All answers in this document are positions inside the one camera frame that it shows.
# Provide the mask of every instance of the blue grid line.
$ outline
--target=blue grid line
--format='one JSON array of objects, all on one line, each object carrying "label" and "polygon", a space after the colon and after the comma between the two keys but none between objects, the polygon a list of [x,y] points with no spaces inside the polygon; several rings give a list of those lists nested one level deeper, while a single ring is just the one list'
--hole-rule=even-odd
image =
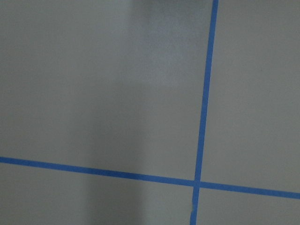
[{"label": "blue grid line", "polygon": [[51,170],[69,171],[75,173],[87,173],[87,174],[102,175],[108,177],[127,178],[132,180],[152,181],[158,183],[183,185],[189,187],[194,186],[193,180],[160,177],[160,176],[145,175],[145,174],[130,173],[130,172],[119,172],[119,171],[112,171],[112,170],[102,170],[102,169],[95,169],[95,168],[88,168],[88,167],[81,167],[81,166],[74,166],[74,165],[46,163],[46,162],[17,159],[17,158],[0,157],[0,163],[24,165],[24,166],[38,167],[38,168],[51,169]]},{"label": "blue grid line", "polygon": [[274,197],[283,197],[283,198],[293,198],[300,199],[300,193],[295,192],[287,192],[287,191],[277,191],[263,188],[255,188],[255,187],[243,187],[236,185],[228,185],[228,184],[217,184],[210,182],[200,182],[201,188],[222,190],[222,191],[233,191],[233,192],[241,192],[247,194],[256,194],[256,195],[268,195]]},{"label": "blue grid line", "polygon": [[210,91],[210,73],[211,73],[212,54],[213,54],[215,30],[216,30],[216,22],[217,22],[217,12],[218,12],[218,0],[214,0],[212,3],[212,10],[211,10],[210,32],[208,37],[206,65],[205,65],[205,73],[204,73],[198,149],[197,149],[196,166],[195,166],[195,186],[193,188],[193,197],[192,197],[193,210],[191,212],[190,225],[196,225],[197,213],[198,213],[203,148],[204,148],[204,138],[205,138],[205,128],[206,128],[206,116],[207,116],[207,107],[208,107],[208,97]]}]

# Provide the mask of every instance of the vertical blue line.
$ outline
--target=vertical blue line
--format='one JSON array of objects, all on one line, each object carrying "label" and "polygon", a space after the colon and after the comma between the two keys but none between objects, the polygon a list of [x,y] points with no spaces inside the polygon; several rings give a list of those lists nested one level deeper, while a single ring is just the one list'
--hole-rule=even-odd
[{"label": "vertical blue line", "polygon": [[192,199],[193,210],[191,213],[190,225],[196,225],[197,212],[198,212],[200,179],[201,179],[204,137],[205,137],[205,127],[206,127],[206,115],[207,115],[207,106],[208,106],[208,96],[210,91],[210,73],[211,73],[212,53],[213,53],[215,30],[216,30],[217,11],[218,11],[218,0],[213,0],[211,19],[210,19],[210,33],[208,37],[208,47],[207,47],[206,65],[205,65],[205,74],[204,74],[198,150],[197,150],[197,157],[196,157],[195,185],[193,189],[193,199]]}]

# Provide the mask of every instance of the gray surface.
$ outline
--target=gray surface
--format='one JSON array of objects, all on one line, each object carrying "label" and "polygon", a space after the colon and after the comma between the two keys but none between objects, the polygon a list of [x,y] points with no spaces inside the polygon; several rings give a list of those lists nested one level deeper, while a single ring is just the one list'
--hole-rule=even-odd
[{"label": "gray surface", "polygon": [[0,164],[0,224],[183,225],[191,187]]},{"label": "gray surface", "polygon": [[300,201],[200,190],[197,225],[299,225]]},{"label": "gray surface", "polygon": [[210,0],[4,0],[0,155],[193,179]]},{"label": "gray surface", "polygon": [[299,11],[220,1],[203,181],[300,192]]}]

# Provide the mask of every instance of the gray floor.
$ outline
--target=gray floor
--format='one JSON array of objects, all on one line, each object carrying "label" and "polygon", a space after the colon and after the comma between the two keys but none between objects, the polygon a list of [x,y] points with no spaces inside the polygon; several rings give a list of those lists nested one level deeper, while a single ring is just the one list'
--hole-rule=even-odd
[{"label": "gray floor", "polygon": [[[0,2],[0,157],[194,179],[212,0]],[[220,0],[202,181],[300,192],[300,3]],[[0,164],[0,224],[185,225],[192,187]],[[200,189],[198,225],[299,225]]]}]

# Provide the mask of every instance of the blue line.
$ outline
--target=blue line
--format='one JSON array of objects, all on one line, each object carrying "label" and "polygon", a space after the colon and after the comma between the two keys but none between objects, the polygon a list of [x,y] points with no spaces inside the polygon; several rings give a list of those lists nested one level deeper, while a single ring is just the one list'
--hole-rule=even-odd
[{"label": "blue line", "polygon": [[87,173],[87,174],[94,174],[94,175],[101,175],[101,176],[108,176],[108,177],[127,178],[127,179],[132,179],[132,180],[152,181],[152,182],[158,182],[158,183],[183,185],[183,186],[189,186],[189,187],[194,186],[193,180],[144,175],[144,174],[130,173],[130,172],[118,172],[118,171],[112,171],[112,170],[101,170],[101,169],[95,169],[95,168],[87,168],[87,167],[81,167],[81,166],[63,165],[63,164],[55,164],[55,163],[46,163],[46,162],[24,160],[24,159],[17,159],[17,158],[0,157],[0,163],[24,165],[24,166],[45,168],[45,169],[51,169],[51,170],[69,171],[69,172],[75,172],[75,173]]},{"label": "blue line", "polygon": [[197,150],[196,167],[195,167],[195,186],[193,189],[193,198],[192,198],[193,210],[191,213],[190,225],[196,225],[197,212],[198,212],[206,116],[207,116],[208,96],[210,91],[210,73],[211,73],[212,54],[213,54],[215,30],[216,30],[216,22],[217,22],[217,12],[218,12],[218,0],[214,0],[212,3],[210,33],[208,38],[208,47],[207,47],[207,55],[206,55],[199,138],[198,138],[198,150]]},{"label": "blue line", "polygon": [[203,182],[203,181],[200,182],[200,187],[215,189],[215,190],[223,190],[223,191],[242,192],[242,193],[256,194],[256,195],[268,195],[268,196],[275,196],[275,197],[300,199],[300,193],[276,191],[276,190],[254,188],[254,187],[243,187],[243,186],[228,185],[228,184],[217,184],[217,183],[209,183],[209,182]]}]

